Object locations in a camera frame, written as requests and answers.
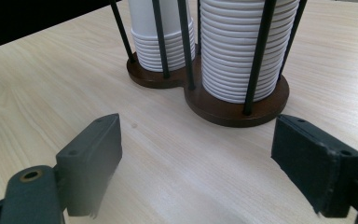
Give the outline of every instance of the round wooden base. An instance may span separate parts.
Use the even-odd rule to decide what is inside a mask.
[[[196,55],[193,61],[196,89],[191,91],[186,83],[186,69],[181,68],[170,72],[169,78],[162,73],[150,72],[138,63],[127,61],[127,70],[131,79],[141,86],[153,89],[183,87],[185,98],[190,108],[200,117],[222,126],[253,127],[275,119],[286,106],[289,98],[289,85],[284,77],[277,82],[274,92],[266,99],[253,103],[252,114],[242,113],[243,105],[232,104],[213,97],[202,86],[201,57]]]

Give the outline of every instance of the stack of paper cups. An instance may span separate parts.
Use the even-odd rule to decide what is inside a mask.
[[[162,0],[159,1],[159,3],[168,67],[170,71],[173,71],[186,66],[178,4],[177,0]],[[146,70],[162,72],[152,1],[129,0],[129,5],[132,24],[131,32],[138,55],[138,61]],[[186,5],[191,57],[194,59],[196,49],[193,20],[189,14],[187,1]]]
[[[202,84],[212,96],[234,104],[245,102],[265,1],[201,1]],[[255,101],[275,89],[298,3],[277,1]]]

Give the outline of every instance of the light wood tabletop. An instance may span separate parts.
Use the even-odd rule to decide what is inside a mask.
[[[128,3],[117,4],[131,36]],[[100,214],[68,223],[354,222],[353,209],[346,219],[314,214],[270,158],[274,120],[212,124],[182,88],[135,84],[126,61],[110,7],[0,47],[0,199],[18,171],[55,165],[93,120],[118,113],[123,158]],[[283,114],[358,150],[358,4],[309,0],[283,75],[291,88]]]

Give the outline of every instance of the wooden base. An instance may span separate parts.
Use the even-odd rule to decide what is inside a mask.
[[[284,77],[277,82],[274,92],[266,99],[253,104],[252,115],[242,114],[243,104],[232,104],[213,97],[202,86],[201,56],[196,54],[193,61],[196,89],[191,91],[186,85],[186,69],[171,71],[170,78],[162,73],[150,72],[138,63],[127,61],[127,70],[131,79],[141,86],[153,89],[183,87],[190,108],[200,117],[227,127],[253,127],[275,119],[286,106],[289,98],[289,85]]]

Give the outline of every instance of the table surface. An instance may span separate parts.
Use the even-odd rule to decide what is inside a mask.
[[[118,6],[131,36],[128,4]],[[110,7],[0,47],[0,199],[18,171],[53,166],[93,120],[119,113],[123,158],[100,215],[68,223],[353,223],[353,209],[347,219],[314,214],[270,158],[274,121],[212,124],[182,88],[132,82],[126,61]],[[309,1],[283,73],[283,113],[358,150],[358,4]]]

